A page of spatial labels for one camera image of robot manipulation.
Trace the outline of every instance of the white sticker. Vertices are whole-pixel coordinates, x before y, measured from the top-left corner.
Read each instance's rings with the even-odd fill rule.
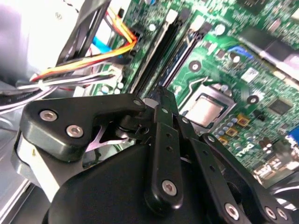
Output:
[[[255,77],[257,77],[258,71],[254,68],[249,68],[241,77],[245,82],[250,83]]]

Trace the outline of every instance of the metal bolt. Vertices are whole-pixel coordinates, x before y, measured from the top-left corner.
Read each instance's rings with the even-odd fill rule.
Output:
[[[49,110],[40,112],[39,116],[41,117],[42,120],[45,121],[54,121],[57,119],[57,114]]]
[[[164,113],[168,113],[168,110],[166,110],[165,108],[162,108],[162,111],[163,111]]]
[[[209,135],[207,138],[208,138],[211,142],[215,142],[215,139],[214,139],[212,136]]]
[[[232,204],[226,203],[225,210],[229,214],[229,216],[231,216],[234,220],[239,219],[240,216],[239,216],[238,210]]]
[[[137,99],[134,99],[133,102],[134,102],[134,104],[136,104],[136,105],[138,105],[138,106],[141,106],[141,105],[142,105],[142,104],[140,103],[140,101],[137,100]]]
[[[83,136],[83,129],[77,125],[70,125],[66,128],[66,133],[72,138],[80,138]]]
[[[267,212],[267,215],[273,219],[276,219],[276,215],[275,213],[269,208],[269,207],[265,207],[265,210]]]
[[[189,120],[188,120],[187,118],[182,118],[182,121],[183,121],[184,123],[186,123],[186,124],[189,123]]]
[[[164,192],[170,196],[175,196],[177,194],[177,187],[169,180],[162,182],[162,188]]]
[[[288,220],[288,216],[286,216],[285,212],[282,211],[280,208],[277,208],[277,212],[279,213],[279,215],[284,218],[285,220]]]

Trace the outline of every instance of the black ram slot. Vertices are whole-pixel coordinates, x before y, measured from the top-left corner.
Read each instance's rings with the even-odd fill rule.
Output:
[[[157,85],[168,87],[172,80],[175,78],[176,74],[180,71],[181,67],[185,64],[186,60],[193,52],[195,46],[203,40],[206,34],[212,29],[212,25],[205,22],[202,27],[191,35],[191,40],[189,40],[189,45],[187,41],[184,41],[177,49],[178,51],[172,55],[170,61],[163,68],[161,75],[158,76],[156,81]]]
[[[182,28],[183,24],[187,20],[185,16],[179,16],[173,24],[170,24],[165,35],[163,36],[161,42],[159,43],[155,53],[151,57],[150,61],[147,63],[147,66],[144,68],[144,72],[141,74],[141,78],[134,89],[134,92],[137,96],[139,96],[144,88],[148,85],[149,81],[152,79],[156,72],[156,68],[158,68],[161,60],[163,59],[165,53],[171,47],[173,41],[176,38],[179,30]]]

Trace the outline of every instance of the motherboard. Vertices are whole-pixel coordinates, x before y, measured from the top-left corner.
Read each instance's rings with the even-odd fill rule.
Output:
[[[299,167],[299,1],[132,0],[123,21],[138,37],[131,63],[94,95],[165,86],[262,183]]]

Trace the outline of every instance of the wire bundle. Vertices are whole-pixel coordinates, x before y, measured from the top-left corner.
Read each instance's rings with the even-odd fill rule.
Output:
[[[124,46],[105,54],[77,58],[60,63],[58,66],[48,68],[36,77],[32,77],[30,83],[19,85],[16,90],[0,91],[0,95],[2,95],[0,98],[0,115],[20,109],[30,101],[42,99],[61,86],[98,84],[103,82],[103,80],[120,77],[120,72],[111,70],[87,76],[72,75],[73,71],[99,64],[110,65],[114,63],[125,65],[128,63],[128,59],[121,58],[119,55],[129,52],[136,45],[137,38],[110,8],[106,12],[106,18],[110,19],[117,33],[126,39],[127,43]]]

